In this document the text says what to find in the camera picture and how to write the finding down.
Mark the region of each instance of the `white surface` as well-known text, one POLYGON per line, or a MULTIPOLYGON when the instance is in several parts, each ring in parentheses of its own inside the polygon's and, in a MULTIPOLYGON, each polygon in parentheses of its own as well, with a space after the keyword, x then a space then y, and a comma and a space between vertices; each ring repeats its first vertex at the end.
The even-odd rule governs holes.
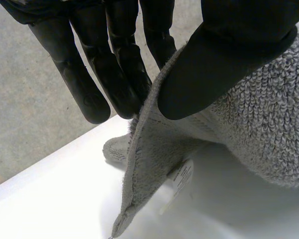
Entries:
MULTIPOLYGON (((104 142, 127 132, 114 117, 0 185, 0 239, 107 239, 119 213, 123 172, 104 142)), ((219 145, 194 157, 194 176, 164 215, 163 185, 122 239, 299 239, 299 190, 252 175, 219 145)))

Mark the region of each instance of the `black robotic finger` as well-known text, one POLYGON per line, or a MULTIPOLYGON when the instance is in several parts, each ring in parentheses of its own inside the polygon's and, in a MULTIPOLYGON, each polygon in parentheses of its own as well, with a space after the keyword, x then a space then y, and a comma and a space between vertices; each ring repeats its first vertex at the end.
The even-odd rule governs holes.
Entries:
POLYGON ((151 87, 150 78, 135 43, 138 0, 105 0, 109 34, 118 63, 141 103, 151 87))
POLYGON ((140 3, 146 42, 158 67, 162 69, 176 51, 174 38, 169 34, 175 0, 140 0, 140 3))
POLYGON ((131 119, 139 112, 141 102, 111 52, 104 5, 99 3, 74 10, 70 21, 114 109, 120 117, 131 119))
POLYGON ((49 18, 29 27, 51 55, 86 120, 105 122, 110 117, 110 107, 84 66, 68 18, 49 18))

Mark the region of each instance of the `gray towel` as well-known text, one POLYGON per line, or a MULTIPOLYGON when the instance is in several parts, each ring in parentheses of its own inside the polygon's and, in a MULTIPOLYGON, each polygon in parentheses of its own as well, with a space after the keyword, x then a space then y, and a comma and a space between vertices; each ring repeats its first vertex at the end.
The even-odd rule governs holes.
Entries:
POLYGON ((154 81, 130 133, 104 145, 107 160, 128 164, 114 238, 124 232, 175 165, 206 141, 226 145, 239 161, 271 183, 299 186, 299 32, 282 56, 244 78, 210 107, 171 121, 159 112, 157 95, 179 53, 154 81))

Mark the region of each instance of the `care label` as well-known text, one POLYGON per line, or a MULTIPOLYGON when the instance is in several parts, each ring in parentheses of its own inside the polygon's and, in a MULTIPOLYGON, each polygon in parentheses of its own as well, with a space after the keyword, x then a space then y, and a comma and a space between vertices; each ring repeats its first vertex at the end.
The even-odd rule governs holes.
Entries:
POLYGON ((160 209, 159 214, 162 215, 169 207, 179 193, 184 189, 186 185, 191 183, 194 172, 194 162, 189 159, 177 167, 173 172, 168 175, 168 179, 172 181, 174 195, 172 199, 160 209))

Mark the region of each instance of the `gray floor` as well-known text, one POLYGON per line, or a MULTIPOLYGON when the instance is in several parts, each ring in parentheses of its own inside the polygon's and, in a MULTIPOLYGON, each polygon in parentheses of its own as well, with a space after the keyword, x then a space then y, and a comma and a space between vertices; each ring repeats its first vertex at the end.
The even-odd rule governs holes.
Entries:
MULTIPOLYGON (((171 34, 178 48, 201 21, 200 1, 176 0, 171 34)), ((153 79, 158 67, 146 47, 142 24, 140 13, 136 38, 153 79)), ((93 127, 81 115, 47 52, 27 26, 0 6, 0 183, 93 127)))

